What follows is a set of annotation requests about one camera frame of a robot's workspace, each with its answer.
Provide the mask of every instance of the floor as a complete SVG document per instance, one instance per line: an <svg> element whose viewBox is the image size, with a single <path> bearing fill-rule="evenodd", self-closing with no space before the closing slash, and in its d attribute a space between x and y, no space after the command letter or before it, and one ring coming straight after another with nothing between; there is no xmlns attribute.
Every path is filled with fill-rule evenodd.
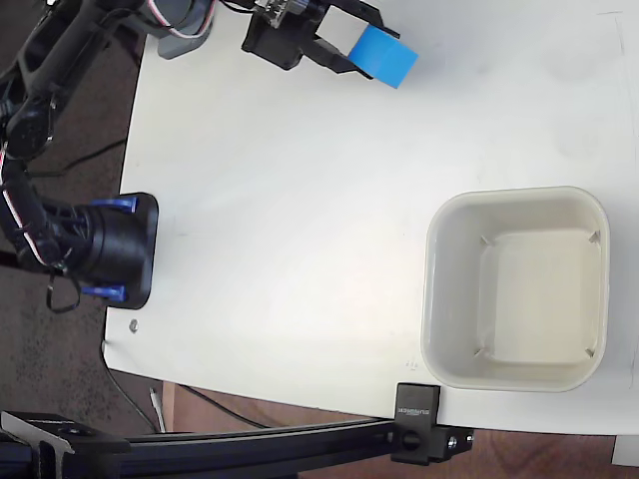
<svg viewBox="0 0 639 479"><path fill-rule="evenodd" d="M0 2L0 70L8 67L39 16L36 0ZM32 169L55 169L86 153L126 137L137 68L118 47L107 49L79 88L55 142ZM111 152L63 179L40 181L38 190L72 204L108 197L118 191L124 152ZM105 307L84 299L68 314L45 306L47 278L0 270L0 410L48 411L121 435L148 432L145 424L109 382L99 361ZM60 293L69 299L70 291ZM148 414L149 387L157 381L116 373ZM317 411L216 395L221 402L271 424L318 420ZM173 424L181 430L235 430L233 419L178 388ZM639 469L609 465L612 438L479 431L475 450L428 469L391 465L376 459L340 466L309 477L639 477Z"/></svg>

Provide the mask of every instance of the black bracket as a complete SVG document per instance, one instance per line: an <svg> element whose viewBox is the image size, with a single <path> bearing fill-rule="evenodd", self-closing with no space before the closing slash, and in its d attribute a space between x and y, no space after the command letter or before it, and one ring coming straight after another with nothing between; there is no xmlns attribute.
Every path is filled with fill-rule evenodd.
<svg viewBox="0 0 639 479"><path fill-rule="evenodd" d="M393 461L427 466L472 448L474 430L437 424L438 407L439 386L397 385Z"/></svg>
<svg viewBox="0 0 639 479"><path fill-rule="evenodd" d="M131 451L128 441L57 414L5 411L0 422L4 432L31 447L37 479L117 479L120 456Z"/></svg>
<svg viewBox="0 0 639 479"><path fill-rule="evenodd" d="M90 219L91 246L72 270L95 286L123 285L126 298L107 298L107 305L140 309L151 294L158 202L147 193L118 195L113 200L135 200L137 206L128 213L108 205L80 207Z"/></svg>
<svg viewBox="0 0 639 479"><path fill-rule="evenodd" d="M473 430L436 424L439 387L399 384L395 420L122 439L55 414L3 412L0 466L34 479L273 479L390 454L417 465L468 451Z"/></svg>

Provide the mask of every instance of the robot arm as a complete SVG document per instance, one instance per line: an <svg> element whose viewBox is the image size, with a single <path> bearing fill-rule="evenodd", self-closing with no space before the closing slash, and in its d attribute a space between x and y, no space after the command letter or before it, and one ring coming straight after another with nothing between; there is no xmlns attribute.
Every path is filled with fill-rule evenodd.
<svg viewBox="0 0 639 479"><path fill-rule="evenodd" d="M167 38L170 25L154 23L151 14L162 2L173 2L173 8L163 10L166 21L204 27L197 12L210 15L216 0L189 1L191 7L184 0L184 17L176 9L178 0L58 0L0 75L0 228L21 267L82 281L88 284L84 292L106 297L114 306L139 308L146 302L158 217L155 199L135 194L88 206L62 205L39 197L27 166L52 141L57 119L113 36L137 29ZM209 10L202 2L209 2ZM388 38L398 37L384 27L377 9L359 0L233 3L252 13L242 48L285 70L306 55L336 73L357 71L370 78L317 35L330 6L363 19Z"/></svg>

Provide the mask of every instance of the black clamp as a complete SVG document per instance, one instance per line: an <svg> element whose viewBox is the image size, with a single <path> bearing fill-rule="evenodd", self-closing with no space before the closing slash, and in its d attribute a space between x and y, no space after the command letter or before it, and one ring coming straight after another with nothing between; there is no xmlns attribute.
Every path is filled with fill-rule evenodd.
<svg viewBox="0 0 639 479"><path fill-rule="evenodd" d="M472 448L473 429L437 424L439 389L423 384L397 385L391 460L427 466Z"/></svg>
<svg viewBox="0 0 639 479"><path fill-rule="evenodd" d="M158 202L147 193L118 195L79 207L89 219L90 247L72 272L89 282L84 294L108 306L140 309L151 295Z"/></svg>

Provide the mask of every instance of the small label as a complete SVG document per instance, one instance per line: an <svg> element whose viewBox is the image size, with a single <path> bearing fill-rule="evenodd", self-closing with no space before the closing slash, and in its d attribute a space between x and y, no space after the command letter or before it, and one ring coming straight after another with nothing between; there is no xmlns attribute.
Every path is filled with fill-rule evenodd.
<svg viewBox="0 0 639 479"><path fill-rule="evenodd" d="M397 412L405 414L406 416L429 416L430 411L428 409L412 409L409 407L399 407Z"/></svg>

